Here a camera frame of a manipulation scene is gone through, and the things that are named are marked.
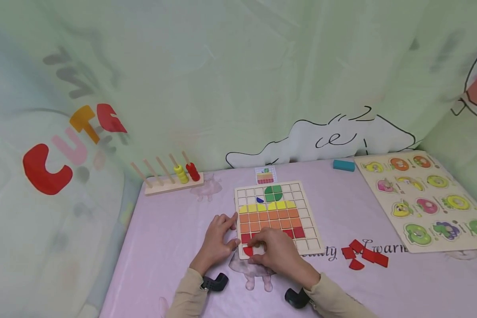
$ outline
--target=wooden peg puzzle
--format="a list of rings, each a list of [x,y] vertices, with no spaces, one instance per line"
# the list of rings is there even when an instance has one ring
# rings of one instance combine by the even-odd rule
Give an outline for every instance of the wooden peg puzzle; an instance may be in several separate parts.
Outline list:
[[[264,227],[278,228],[285,232],[293,240],[300,255],[325,253],[300,181],[236,188],[235,208],[239,215],[237,235],[242,241],[238,248],[241,260],[265,252],[262,247],[247,246]]]
[[[477,249],[477,202],[435,158],[403,151],[355,162],[408,251]]]
[[[193,187],[198,187],[204,184],[204,175],[202,173],[199,173],[196,170],[196,167],[194,167],[194,164],[192,164],[192,167],[194,167],[194,170],[192,170],[193,174],[198,174],[198,177],[196,176],[193,178],[191,176],[192,180],[189,180],[189,178],[186,175],[186,172],[184,171],[184,168],[182,168],[181,165],[177,164],[175,161],[175,158],[173,157],[172,154],[169,154],[169,157],[171,158],[172,162],[174,162],[174,170],[177,178],[172,177],[172,175],[168,172],[168,169],[162,162],[161,158],[156,157],[155,159],[157,160],[159,166],[161,166],[162,170],[166,174],[165,177],[160,177],[154,170],[154,168],[151,166],[151,164],[144,159],[143,162],[148,168],[148,171],[155,177],[155,183],[152,183],[151,181],[148,180],[147,177],[139,170],[138,166],[134,163],[131,162],[132,168],[136,171],[136,173],[142,178],[142,180],[145,182],[146,187],[145,187],[145,195],[154,195],[154,194],[161,194],[161,193],[166,193],[166,192],[171,192],[171,191],[176,191],[176,190],[182,190],[182,189],[187,189],[187,188],[193,188]]]

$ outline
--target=black wrist strap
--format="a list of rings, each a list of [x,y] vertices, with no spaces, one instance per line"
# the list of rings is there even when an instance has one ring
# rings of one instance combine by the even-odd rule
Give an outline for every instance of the black wrist strap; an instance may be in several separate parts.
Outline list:
[[[288,301],[289,304],[296,309],[304,308],[305,305],[311,300],[306,292],[301,288],[299,294],[296,293],[293,289],[288,289],[284,294],[284,300]]]
[[[207,289],[213,292],[220,292],[222,291],[226,285],[228,284],[228,277],[222,273],[217,275],[217,278],[214,280],[207,276],[204,276],[204,282],[201,284],[202,289]]]

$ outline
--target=child's left hand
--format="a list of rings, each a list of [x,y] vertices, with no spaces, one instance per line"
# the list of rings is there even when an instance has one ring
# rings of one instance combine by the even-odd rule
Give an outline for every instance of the child's left hand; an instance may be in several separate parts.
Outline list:
[[[199,272],[203,277],[206,271],[213,265],[224,261],[238,247],[240,240],[234,238],[224,244],[224,235],[228,230],[235,230],[238,213],[235,212],[230,218],[226,214],[216,215],[205,234],[204,243],[194,260],[189,265],[190,268]]]

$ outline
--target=child's right hand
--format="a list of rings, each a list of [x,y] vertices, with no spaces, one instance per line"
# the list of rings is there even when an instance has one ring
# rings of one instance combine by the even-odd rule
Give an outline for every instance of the child's right hand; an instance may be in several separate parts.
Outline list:
[[[265,254],[253,255],[250,264],[262,264],[272,268],[278,274],[285,275],[310,290],[320,281],[320,274],[308,262],[300,257],[293,240],[283,231],[262,228],[248,246],[265,243]]]

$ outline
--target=wooden abacus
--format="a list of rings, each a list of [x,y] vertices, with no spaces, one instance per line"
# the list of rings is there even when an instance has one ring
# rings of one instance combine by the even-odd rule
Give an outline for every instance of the wooden abacus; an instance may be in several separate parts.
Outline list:
[[[189,161],[189,158],[187,157],[185,151],[182,151],[182,155],[184,156],[184,159],[187,163],[185,167],[189,173],[189,176],[191,176],[191,179],[187,177],[184,168],[182,168],[182,166],[176,162],[172,154],[169,154],[169,158],[174,164],[176,178],[172,177],[164,163],[161,161],[161,158],[156,157],[155,159],[166,174],[165,177],[159,177],[159,175],[155,173],[155,170],[151,166],[151,164],[146,159],[143,160],[144,164],[148,168],[148,171],[150,171],[150,173],[155,177],[155,183],[149,181],[148,178],[145,177],[145,175],[139,170],[138,166],[134,162],[131,162],[132,168],[134,168],[140,178],[145,181],[145,195],[154,195],[187,188],[193,188],[204,184],[204,174],[199,173],[198,170],[196,170],[194,163]]]

